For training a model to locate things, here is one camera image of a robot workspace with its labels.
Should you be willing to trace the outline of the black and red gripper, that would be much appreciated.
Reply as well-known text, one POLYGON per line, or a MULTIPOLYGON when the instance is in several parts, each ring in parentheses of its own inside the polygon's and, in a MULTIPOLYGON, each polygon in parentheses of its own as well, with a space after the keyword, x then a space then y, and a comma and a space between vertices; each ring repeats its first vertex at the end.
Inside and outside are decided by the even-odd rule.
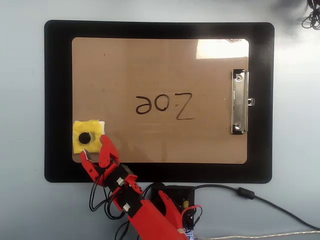
POLYGON ((100 141, 102 146, 99 152, 98 164, 89 159, 87 150, 84 149, 80 153, 81 164, 85 171, 97 185, 109 188, 113 194, 126 187, 131 187, 134 192, 138 193, 138 184, 136 182, 138 177, 133 174, 128 166, 119 164, 120 155, 114 143, 105 134, 100 136, 100 141))

